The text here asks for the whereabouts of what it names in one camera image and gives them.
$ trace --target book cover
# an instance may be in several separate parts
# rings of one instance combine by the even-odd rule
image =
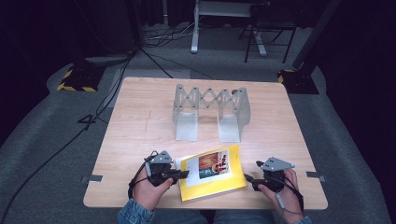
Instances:
[[[190,171],[186,179],[179,180],[182,202],[247,185],[238,145],[181,158],[176,164],[177,169]]]

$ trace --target person's left hand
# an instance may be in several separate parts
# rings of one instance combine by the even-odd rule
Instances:
[[[147,171],[143,168],[136,179],[136,183],[147,177]],[[134,200],[149,211],[153,211],[163,194],[171,188],[172,183],[173,179],[169,178],[160,186],[154,187],[148,179],[142,180],[134,186]]]

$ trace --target person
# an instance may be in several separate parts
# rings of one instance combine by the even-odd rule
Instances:
[[[284,171],[285,179],[298,190],[295,171]],[[169,178],[160,186],[154,187],[147,180],[146,169],[142,169],[134,186],[134,197],[119,211],[117,215],[120,224],[137,223],[207,223],[205,217],[198,210],[190,209],[156,209],[163,194],[170,189],[173,179]],[[309,217],[305,217],[299,201],[289,188],[283,188],[278,195],[283,203],[281,207],[276,194],[265,187],[259,190],[271,201],[275,210],[289,223],[310,224]],[[263,210],[217,210],[214,223],[274,223]]]

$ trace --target denim sleeve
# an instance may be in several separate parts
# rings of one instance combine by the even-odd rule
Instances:
[[[120,224],[146,224],[151,223],[154,213],[144,208],[134,199],[130,199],[127,204],[117,214]]]
[[[312,224],[311,219],[309,217],[305,217],[304,219],[301,219],[298,222],[295,222],[294,224]]]

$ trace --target hand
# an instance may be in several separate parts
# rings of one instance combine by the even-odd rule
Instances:
[[[136,183],[139,180],[144,180],[140,181],[134,186],[134,200],[149,211],[153,211],[155,207],[157,207],[157,204],[163,194],[171,188],[173,179],[169,178],[160,186],[154,187],[149,182],[147,177],[147,171],[145,168],[143,168],[140,174],[137,176]]]
[[[288,169],[284,171],[284,174],[285,177],[289,179],[294,187],[298,190],[296,172]],[[298,198],[293,193],[293,191],[291,191],[291,189],[285,187],[278,193],[280,195],[280,198],[282,199],[283,204],[285,205],[284,210],[280,207],[279,201],[276,198],[276,194],[273,191],[271,191],[264,185],[259,185],[258,188],[272,202],[275,210],[283,217],[283,219],[285,219],[287,223],[294,223],[304,218]]]

